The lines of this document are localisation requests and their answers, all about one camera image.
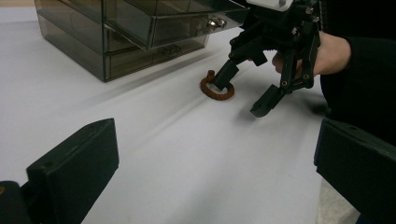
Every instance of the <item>white surface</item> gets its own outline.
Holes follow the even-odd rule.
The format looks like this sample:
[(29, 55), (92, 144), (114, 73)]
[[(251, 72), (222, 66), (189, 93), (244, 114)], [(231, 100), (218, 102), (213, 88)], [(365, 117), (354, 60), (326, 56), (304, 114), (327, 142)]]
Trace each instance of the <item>white surface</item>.
[[(226, 62), (239, 28), (103, 83), (23, 15), (0, 8), (0, 180), (24, 184), (33, 161), (84, 125), (114, 118), (120, 168), (83, 223), (316, 222), (321, 177), (313, 159), (323, 115), (313, 109), (325, 104), (318, 80), (256, 119), (249, 109), (279, 82), (271, 63), (240, 64), (229, 101), (199, 89), (207, 70)], [(270, 61), (273, 54), (266, 52)]]
[(248, 3), (259, 7), (266, 7), (276, 11), (286, 11), (291, 6), (293, 0), (285, 0), (284, 5), (280, 5), (280, 0), (247, 0)]

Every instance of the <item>brown object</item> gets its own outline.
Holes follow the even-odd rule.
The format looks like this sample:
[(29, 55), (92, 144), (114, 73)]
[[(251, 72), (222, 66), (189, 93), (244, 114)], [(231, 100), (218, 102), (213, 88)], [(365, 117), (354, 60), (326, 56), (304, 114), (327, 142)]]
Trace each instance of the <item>brown object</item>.
[(218, 100), (218, 101), (225, 101), (233, 97), (235, 94), (235, 89), (233, 88), (233, 84), (229, 83), (227, 85), (227, 92), (226, 93), (218, 93), (212, 91), (208, 86), (207, 83), (213, 83), (213, 79), (215, 78), (215, 71), (209, 70), (207, 71), (207, 76), (201, 80), (201, 91), (206, 94), (208, 97)]

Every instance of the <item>human hand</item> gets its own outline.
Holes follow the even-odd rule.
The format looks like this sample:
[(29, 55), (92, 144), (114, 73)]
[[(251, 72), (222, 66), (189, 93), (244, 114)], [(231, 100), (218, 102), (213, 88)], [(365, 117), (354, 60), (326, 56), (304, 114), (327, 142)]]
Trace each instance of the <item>human hand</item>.
[[(314, 66), (314, 76), (329, 75), (341, 72), (349, 65), (351, 49), (349, 43), (341, 37), (319, 32), (320, 46), (318, 47), (318, 55)], [(282, 73), (283, 59), (278, 52), (272, 64), (278, 73)], [(302, 60), (297, 61), (297, 74), (299, 77), (302, 71)]]

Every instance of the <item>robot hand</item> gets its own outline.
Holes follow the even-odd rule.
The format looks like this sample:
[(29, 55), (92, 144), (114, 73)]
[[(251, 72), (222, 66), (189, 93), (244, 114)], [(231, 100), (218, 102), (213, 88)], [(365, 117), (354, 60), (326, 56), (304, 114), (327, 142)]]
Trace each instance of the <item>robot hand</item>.
[[(239, 71), (237, 65), (253, 61), (266, 63), (265, 50), (277, 50), (284, 58), (279, 87), (272, 85), (253, 105), (250, 112), (263, 117), (285, 96), (314, 85), (313, 68), (318, 53), (317, 2), (313, 0), (247, 0), (253, 20), (244, 23), (244, 31), (230, 41), (229, 60), (213, 78), (213, 84), (223, 90)], [(297, 60), (303, 62), (303, 72), (296, 76)]]

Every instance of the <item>metal screw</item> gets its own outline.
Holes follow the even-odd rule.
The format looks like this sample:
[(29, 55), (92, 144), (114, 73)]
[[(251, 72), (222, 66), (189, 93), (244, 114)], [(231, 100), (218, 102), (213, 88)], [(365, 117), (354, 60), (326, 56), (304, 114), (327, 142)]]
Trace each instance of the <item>metal screw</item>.
[(312, 7), (308, 7), (305, 9), (305, 14), (311, 15), (314, 13), (314, 9)]
[(318, 21), (319, 21), (319, 17), (313, 16), (313, 17), (311, 18), (311, 20), (312, 20), (312, 22), (318, 22)]
[(286, 4), (286, 0), (279, 0), (279, 6), (283, 7)]
[(294, 27), (294, 28), (291, 30), (291, 34), (292, 34), (292, 35), (297, 35), (297, 28), (296, 28), (296, 27)]

